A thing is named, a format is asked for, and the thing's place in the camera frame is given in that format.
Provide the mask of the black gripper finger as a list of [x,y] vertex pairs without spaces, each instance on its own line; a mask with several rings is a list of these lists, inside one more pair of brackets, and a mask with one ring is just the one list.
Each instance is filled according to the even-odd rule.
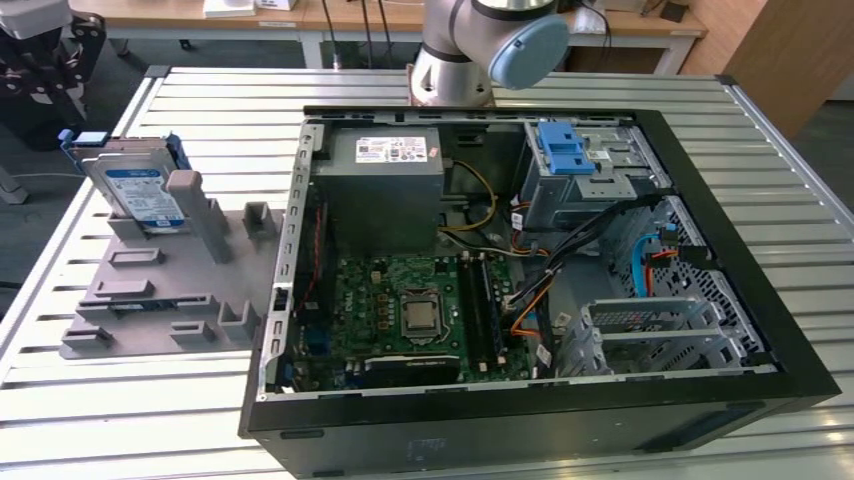
[[65,60],[65,67],[71,79],[85,83],[92,76],[107,40],[104,18],[95,13],[73,13],[69,31],[76,47]]

